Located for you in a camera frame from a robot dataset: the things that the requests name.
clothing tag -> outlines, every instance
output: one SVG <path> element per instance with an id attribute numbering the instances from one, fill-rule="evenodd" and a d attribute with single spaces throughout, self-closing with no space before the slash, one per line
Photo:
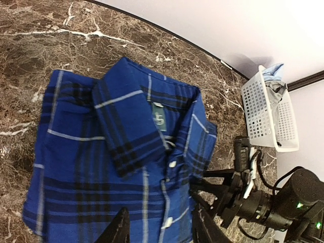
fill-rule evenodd
<path id="1" fill-rule="evenodd" d="M 166 123 L 166 114 L 163 109 L 163 105 L 160 103 L 153 102 L 152 104 L 152 115 L 157 128 L 161 132 L 167 131 L 167 123 Z"/>

green light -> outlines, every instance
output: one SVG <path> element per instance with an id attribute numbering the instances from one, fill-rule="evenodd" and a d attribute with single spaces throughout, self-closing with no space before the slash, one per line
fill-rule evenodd
<path id="1" fill-rule="evenodd" d="M 317 229 L 320 229 L 321 226 L 322 226 L 322 224 L 321 224 L 320 222 L 318 222 L 318 223 L 316 224 L 316 228 L 317 228 Z"/>
<path id="2" fill-rule="evenodd" d="M 300 208 L 303 207 L 303 206 L 304 206 L 303 204 L 298 203 L 297 208 L 300 209 Z"/>

plastic basket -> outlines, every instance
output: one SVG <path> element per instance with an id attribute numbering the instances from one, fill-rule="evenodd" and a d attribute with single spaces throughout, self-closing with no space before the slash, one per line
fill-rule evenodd
<path id="1" fill-rule="evenodd" d="M 293 106 L 289 92 L 285 92 L 278 106 L 279 122 L 275 134 L 274 122 L 262 71 L 251 78 L 241 89 L 250 143 L 274 147 L 278 152 L 293 152 L 299 149 L 299 140 Z"/>

plaid pattern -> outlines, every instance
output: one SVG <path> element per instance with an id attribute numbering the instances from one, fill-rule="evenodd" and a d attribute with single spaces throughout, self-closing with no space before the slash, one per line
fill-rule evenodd
<path id="1" fill-rule="evenodd" d="M 46 242 L 95 242 L 127 207 L 132 243 L 190 242 L 189 182 L 208 167 L 216 134 L 197 87 L 127 58 L 101 80 L 55 70 L 23 220 Z"/>

brown marble surface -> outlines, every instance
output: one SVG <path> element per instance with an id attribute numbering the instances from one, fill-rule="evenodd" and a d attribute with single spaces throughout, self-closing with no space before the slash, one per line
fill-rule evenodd
<path id="1" fill-rule="evenodd" d="M 100 78 L 122 56 L 201 88 L 207 117 L 218 125 L 210 169 L 232 167 L 233 138 L 246 134 L 239 94 L 246 80 L 238 74 L 170 34 L 89 2 L 1 0 L 0 242 L 35 242 L 21 210 L 32 172 L 42 93 L 52 70 Z M 265 177 L 273 184 L 275 152 L 264 152 Z M 263 231 L 254 224 L 245 228 L 253 235 Z M 233 242 L 253 242 L 239 232 L 236 222 L 224 232 Z M 258 242 L 273 242 L 273 231 Z"/>

